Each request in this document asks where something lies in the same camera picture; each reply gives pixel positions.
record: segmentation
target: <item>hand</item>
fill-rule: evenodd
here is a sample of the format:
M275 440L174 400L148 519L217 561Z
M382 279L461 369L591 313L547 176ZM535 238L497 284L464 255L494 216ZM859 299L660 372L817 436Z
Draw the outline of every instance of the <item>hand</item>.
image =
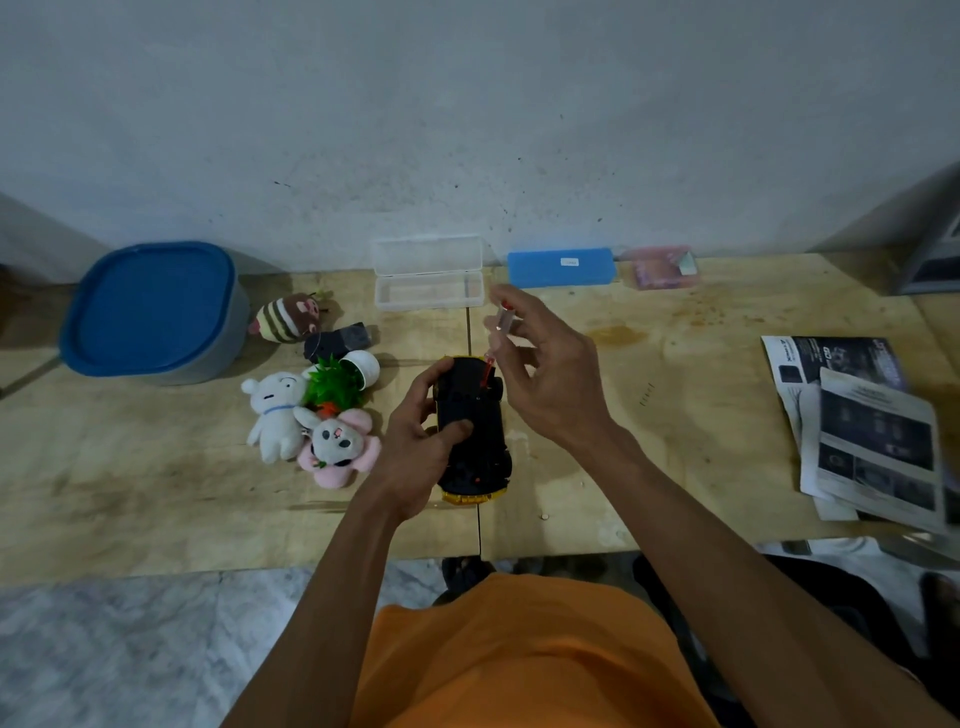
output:
M357 497L389 509L400 521L423 510L431 489L444 474L450 449L473 431L468 420L450 423L435 434L423 429L423 421L437 409L427 397L430 387L452 366L453 359L446 356L414 379L390 416L376 465L357 491Z
M588 448L613 425L600 383L593 341L565 324L543 301L512 285L495 285L494 303L516 310L510 333L534 347L518 347L496 330L496 316L484 319L491 353L507 385L507 400L535 432L564 449ZM532 375L526 365L535 368Z

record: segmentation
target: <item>toy car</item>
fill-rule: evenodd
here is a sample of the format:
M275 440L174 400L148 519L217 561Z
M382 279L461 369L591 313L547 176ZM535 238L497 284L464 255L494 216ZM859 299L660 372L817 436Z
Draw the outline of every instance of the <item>toy car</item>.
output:
M444 500L451 503L483 503L503 494L514 468L500 415L503 379L491 369L483 387L486 367L479 356L455 356L453 367L433 387L440 429L457 420L473 423L470 436L453 446L440 478Z

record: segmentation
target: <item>concrete wall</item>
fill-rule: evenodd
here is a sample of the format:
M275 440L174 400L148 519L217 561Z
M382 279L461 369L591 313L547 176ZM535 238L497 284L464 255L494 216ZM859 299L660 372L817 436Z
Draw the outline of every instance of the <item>concrete wall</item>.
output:
M958 24L954 0L5 3L0 262L892 239L960 159Z

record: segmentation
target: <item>orange t-shirt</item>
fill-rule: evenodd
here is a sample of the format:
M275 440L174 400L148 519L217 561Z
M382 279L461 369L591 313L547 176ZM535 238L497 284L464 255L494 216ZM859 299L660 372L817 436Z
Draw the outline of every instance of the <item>orange t-shirt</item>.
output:
M456 601L384 607L351 726L710 726L677 641L614 587L492 574Z

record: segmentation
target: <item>striped plush toy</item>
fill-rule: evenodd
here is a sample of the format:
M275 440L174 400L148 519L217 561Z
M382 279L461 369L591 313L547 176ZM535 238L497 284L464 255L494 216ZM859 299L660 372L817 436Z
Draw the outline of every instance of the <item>striped plush toy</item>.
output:
M293 344L320 330L320 308L313 296L295 293L260 306L248 327L249 333L258 333L267 341Z

